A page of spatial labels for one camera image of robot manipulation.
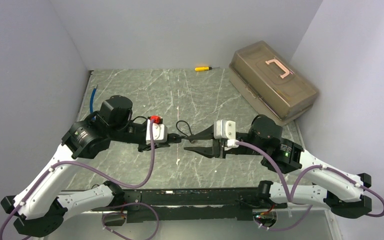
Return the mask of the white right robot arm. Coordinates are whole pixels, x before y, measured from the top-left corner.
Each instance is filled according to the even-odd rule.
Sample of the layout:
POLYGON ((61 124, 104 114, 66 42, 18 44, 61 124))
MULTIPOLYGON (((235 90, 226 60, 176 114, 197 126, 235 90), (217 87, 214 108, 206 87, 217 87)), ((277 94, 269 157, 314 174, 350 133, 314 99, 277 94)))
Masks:
POLYGON ((186 139, 190 142, 211 140, 210 147, 189 148, 189 151, 206 158, 259 155, 262 166, 279 174, 278 183, 260 181, 255 198, 242 200, 242 204, 253 208, 286 203, 313 205, 348 219, 367 216, 372 211, 372 200, 364 195, 365 189, 371 186, 370 175, 339 170, 298 143, 283 138, 282 132, 281 126, 259 114, 247 132, 238 132, 232 120, 217 120, 207 129, 186 136, 186 139))

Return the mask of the blue cable lock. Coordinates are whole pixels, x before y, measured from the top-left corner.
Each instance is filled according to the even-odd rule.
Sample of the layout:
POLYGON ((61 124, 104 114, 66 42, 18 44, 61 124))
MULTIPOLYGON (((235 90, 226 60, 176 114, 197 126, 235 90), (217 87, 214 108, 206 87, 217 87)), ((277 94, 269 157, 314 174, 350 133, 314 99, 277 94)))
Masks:
POLYGON ((98 85, 95 85, 94 88, 92 89, 90 98, 89 98, 89 113, 92 114, 94 112, 94 99, 95 99, 95 94, 97 92, 98 85))

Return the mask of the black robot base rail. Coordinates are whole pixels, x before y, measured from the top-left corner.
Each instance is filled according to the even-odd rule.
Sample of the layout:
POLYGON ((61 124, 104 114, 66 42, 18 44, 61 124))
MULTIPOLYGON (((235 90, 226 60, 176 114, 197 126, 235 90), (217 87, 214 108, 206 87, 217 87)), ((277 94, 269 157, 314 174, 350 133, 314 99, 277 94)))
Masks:
POLYGON ((125 189, 122 199, 96 210, 123 211, 127 223, 142 223, 156 216, 161 221, 251 221, 260 211, 287 208, 286 203, 274 203, 259 191, 259 187, 125 189))

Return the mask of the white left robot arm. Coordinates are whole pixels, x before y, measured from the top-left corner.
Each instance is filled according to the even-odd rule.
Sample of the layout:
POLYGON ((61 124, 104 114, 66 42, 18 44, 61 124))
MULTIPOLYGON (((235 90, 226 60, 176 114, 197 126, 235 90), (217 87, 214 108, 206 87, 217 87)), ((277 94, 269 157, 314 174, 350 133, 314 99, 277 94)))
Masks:
POLYGON ((119 209, 124 203, 124 190, 140 188, 142 183, 123 183, 103 173, 105 182, 96 188, 61 195, 76 170, 90 170, 88 160, 107 150, 112 141, 136 144, 139 152, 151 153, 182 141, 180 135, 168 132, 161 117, 150 116, 143 123, 135 123, 132 115, 132 101, 113 95, 99 110, 70 127, 38 176, 19 194, 1 200, 7 220, 13 221, 19 234, 25 239, 41 238, 80 213, 101 207, 119 209))

